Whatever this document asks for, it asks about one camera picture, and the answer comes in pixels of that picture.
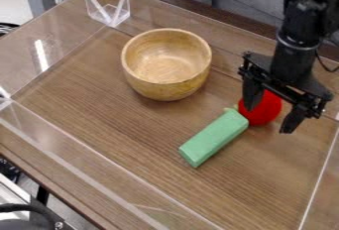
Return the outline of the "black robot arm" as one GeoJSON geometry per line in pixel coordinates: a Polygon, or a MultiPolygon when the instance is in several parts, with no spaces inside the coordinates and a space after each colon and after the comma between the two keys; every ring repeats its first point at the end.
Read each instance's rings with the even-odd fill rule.
{"type": "Polygon", "coordinates": [[[283,22],[272,56],[243,55],[243,100],[253,110],[269,91],[291,104],[279,131],[289,134],[304,119],[317,118],[333,94],[312,73],[323,40],[339,31],[339,0],[283,0],[283,22]]]}

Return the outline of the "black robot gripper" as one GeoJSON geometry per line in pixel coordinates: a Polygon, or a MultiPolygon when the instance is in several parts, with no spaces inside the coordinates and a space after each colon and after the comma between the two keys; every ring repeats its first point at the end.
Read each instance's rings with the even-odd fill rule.
{"type": "Polygon", "coordinates": [[[260,103],[263,92],[271,91],[291,105],[291,111],[285,115],[279,132],[291,134],[303,120],[319,118],[333,94],[316,79],[311,71],[299,76],[295,81],[279,79],[271,73],[272,57],[257,53],[243,53],[244,63],[239,68],[243,78],[243,100],[248,111],[252,111],[260,103]]]}

